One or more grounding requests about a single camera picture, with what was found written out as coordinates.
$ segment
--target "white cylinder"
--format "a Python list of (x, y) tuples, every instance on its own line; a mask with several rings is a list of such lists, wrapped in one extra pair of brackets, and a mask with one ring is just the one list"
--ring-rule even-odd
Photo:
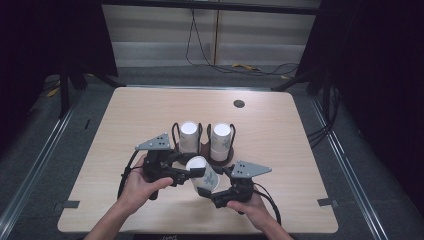
[(189, 171), (192, 168), (205, 168), (205, 174), (201, 178), (191, 178), (194, 190), (197, 192), (197, 188), (204, 188), (213, 192), (219, 184), (219, 176), (212, 169), (206, 159), (202, 156), (196, 156), (190, 159), (186, 164), (186, 170)]
[(227, 160), (229, 152), (230, 150), (227, 150), (225, 152), (217, 152), (213, 150), (213, 148), (211, 148), (211, 158), (215, 161), (222, 162)]
[(199, 129), (192, 121), (183, 122), (180, 129), (180, 152), (197, 152), (199, 146)]
[(218, 123), (213, 128), (211, 137), (211, 148), (216, 152), (226, 152), (230, 150), (231, 127), (227, 123)]

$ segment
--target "black floor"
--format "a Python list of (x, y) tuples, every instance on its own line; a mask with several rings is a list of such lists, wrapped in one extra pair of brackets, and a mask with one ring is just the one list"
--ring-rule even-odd
[[(274, 67), (262, 67), (262, 69), (271, 71)], [(117, 81), (155, 87), (269, 89), (287, 81), (279, 76), (251, 77), (240, 74), (223, 74), (208, 67), (194, 66), (121, 68), (119, 72), (120, 78)], [(94, 78), (87, 78), (89, 85), (79, 101), (73, 100), (78, 94), (72, 90), (72, 102), (76, 102), (74, 112), (53, 153), (48, 158), (45, 168), (42, 169), (42, 174), (37, 179), (25, 207), (18, 215), (8, 239), (78, 239), (84, 237), (84, 234), (66, 234), (57, 230), (57, 222), (61, 215), (61, 209), (57, 206), (67, 200), (72, 190), (114, 90)], [(306, 94), (306, 86), (307, 83), (297, 84), (288, 92), (293, 95), (305, 132), (312, 133), (320, 129), (321, 125), (311, 99)], [(50, 98), (45, 97), (45, 93), (41, 95), (21, 131), (11, 142), (8, 151), (1, 156), (0, 213), (4, 214), (8, 203), (25, 180), (58, 122), (59, 112), (59, 95)], [(367, 198), (376, 211), (387, 239), (424, 239), (423, 218), (390, 172), (375, 157), (366, 140), (360, 137), (349, 112), (343, 107), (343, 101), (339, 106), (334, 130)], [(339, 223), (339, 230), (334, 234), (293, 233), (293, 235), (298, 239), (379, 239), (373, 236), (327, 139), (313, 148), (313, 153), (327, 193), (338, 203), (334, 212)], [(118, 239), (133, 239), (133, 235), (122, 233)], [(163, 236), (144, 236), (144, 239), (163, 239)]]

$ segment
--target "hand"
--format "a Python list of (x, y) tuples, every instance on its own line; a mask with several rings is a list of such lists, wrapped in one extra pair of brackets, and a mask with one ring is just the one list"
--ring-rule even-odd
[(135, 164), (135, 169), (129, 174), (122, 195), (118, 199), (118, 203), (125, 207), (129, 215), (143, 206), (153, 192), (166, 188), (173, 183), (172, 178), (161, 178), (148, 183), (149, 179), (143, 174), (142, 169), (145, 157), (146, 154), (143, 154)]
[(263, 232), (270, 240), (293, 239), (269, 214), (261, 196), (257, 193), (253, 193), (252, 198), (247, 203), (229, 201), (227, 203), (227, 207), (237, 212), (244, 212), (252, 222), (253, 226)]
[(227, 207), (237, 212), (245, 213), (249, 220), (252, 222), (253, 226), (260, 231), (263, 231), (266, 221), (272, 218), (266, 209), (261, 196), (259, 196), (257, 193), (253, 193), (252, 198), (247, 203), (229, 201), (227, 203)]

